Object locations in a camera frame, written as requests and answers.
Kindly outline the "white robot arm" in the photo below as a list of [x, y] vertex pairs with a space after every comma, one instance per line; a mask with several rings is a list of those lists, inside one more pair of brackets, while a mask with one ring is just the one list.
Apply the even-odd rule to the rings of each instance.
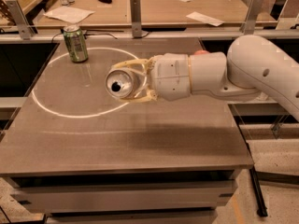
[[299, 64], [271, 41], [243, 35], [227, 53], [166, 53], [111, 66], [107, 92], [119, 101], [175, 101], [208, 95], [247, 101], [265, 93], [299, 120]]

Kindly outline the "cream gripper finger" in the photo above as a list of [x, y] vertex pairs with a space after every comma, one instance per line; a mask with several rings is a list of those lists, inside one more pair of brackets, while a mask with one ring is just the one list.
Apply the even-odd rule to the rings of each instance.
[[121, 101], [126, 103], [146, 103], [150, 101], [156, 101], [157, 98], [158, 95], [155, 90], [145, 89], [134, 97], [121, 98]]
[[148, 74], [153, 68], [153, 59], [134, 59], [129, 61], [124, 61], [121, 63], [116, 63], [111, 66], [110, 71], [116, 69], [123, 69], [134, 72], [140, 81], [140, 86], [138, 90], [143, 90], [148, 84]]

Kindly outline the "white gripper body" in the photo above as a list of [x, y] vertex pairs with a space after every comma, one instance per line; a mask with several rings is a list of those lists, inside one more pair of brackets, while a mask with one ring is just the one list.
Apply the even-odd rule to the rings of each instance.
[[150, 71], [151, 87], [166, 101], [187, 98], [191, 94], [186, 54], [166, 53], [153, 58]]

